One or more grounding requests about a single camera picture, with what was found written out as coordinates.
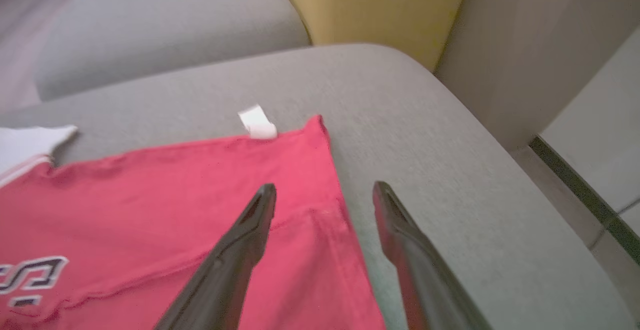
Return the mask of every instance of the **gray fabric upholstery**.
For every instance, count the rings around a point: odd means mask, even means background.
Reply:
[[[288,0],[72,0],[36,69],[42,100],[309,45]]]
[[[583,242],[471,113],[397,50],[338,45],[202,66],[0,116],[76,124],[60,164],[243,134],[259,103],[280,131],[322,114],[340,184],[389,329],[406,327],[380,248],[371,189],[386,180],[496,330],[631,329]]]
[[[69,0],[0,0],[0,113],[41,102],[34,67]]]

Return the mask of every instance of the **tile grout line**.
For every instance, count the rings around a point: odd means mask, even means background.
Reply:
[[[620,218],[623,211],[615,212],[542,138],[536,136],[528,145],[601,223],[600,233],[587,246],[589,250],[592,251],[608,231],[631,256],[633,261],[640,265],[640,238]]]

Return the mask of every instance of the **t-shirt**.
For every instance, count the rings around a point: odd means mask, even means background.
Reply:
[[[240,329],[383,329],[320,116],[273,140],[39,163],[5,184],[0,326],[152,329],[265,183],[278,198]]]

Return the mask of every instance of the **white tag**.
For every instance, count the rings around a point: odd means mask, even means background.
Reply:
[[[238,115],[244,128],[249,132],[249,137],[252,139],[275,139],[278,136],[278,129],[269,121],[260,105],[240,111]]]

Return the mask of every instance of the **floor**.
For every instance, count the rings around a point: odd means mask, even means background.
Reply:
[[[640,266],[531,148],[510,153],[608,273],[640,328]]]

